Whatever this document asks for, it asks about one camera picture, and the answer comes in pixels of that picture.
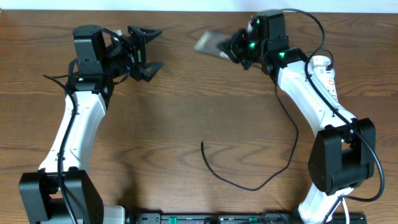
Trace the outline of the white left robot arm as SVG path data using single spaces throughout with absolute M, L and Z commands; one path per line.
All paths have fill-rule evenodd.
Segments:
M 134 223 L 125 207 L 104 204 L 89 176 L 90 158 L 114 87 L 128 78 L 149 82 L 162 67 L 146 60 L 146 45 L 159 35 L 135 26 L 127 34 L 97 25 L 73 30 L 76 58 L 61 84 L 61 125 L 38 170 L 19 181 L 30 223 Z

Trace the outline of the white USB charger adapter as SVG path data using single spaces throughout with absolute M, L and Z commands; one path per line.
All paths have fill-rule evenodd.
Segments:
M 333 65 L 330 58 L 323 55 L 313 56 L 310 60 L 313 71 L 316 74 L 327 74 L 331 73 Z

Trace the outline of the white power strip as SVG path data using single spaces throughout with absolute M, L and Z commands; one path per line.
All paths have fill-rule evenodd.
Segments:
M 332 68 L 327 70 L 327 67 L 317 66 L 313 69 L 317 78 L 321 81 L 323 86 L 328 90 L 331 96 L 338 101 L 338 96 L 335 86 L 335 71 Z

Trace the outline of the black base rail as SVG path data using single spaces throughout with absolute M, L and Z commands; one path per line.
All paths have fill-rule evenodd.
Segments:
M 303 223 L 297 211 L 245 214 L 198 214 L 198 213 L 137 213 L 128 215 L 127 224 L 294 224 Z

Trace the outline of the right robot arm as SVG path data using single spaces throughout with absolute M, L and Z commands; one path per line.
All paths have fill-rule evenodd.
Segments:
M 333 212 L 352 191 L 382 171 L 373 122 L 356 118 L 338 101 L 333 59 L 291 47 L 282 10 L 260 12 L 218 48 L 244 69 L 260 63 L 309 123 L 315 135 L 308 160 L 312 186 L 292 221 L 332 223 Z

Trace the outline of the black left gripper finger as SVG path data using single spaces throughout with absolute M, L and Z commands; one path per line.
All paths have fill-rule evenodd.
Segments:
M 142 28 L 141 31 L 143 34 L 144 42 L 146 44 L 148 44 L 150 41 L 152 41 L 153 39 L 155 39 L 162 33 L 162 31 L 159 29 L 144 29 L 144 28 Z
M 163 65 L 163 62 L 146 63 L 140 68 L 141 79 L 145 82 L 150 82 Z

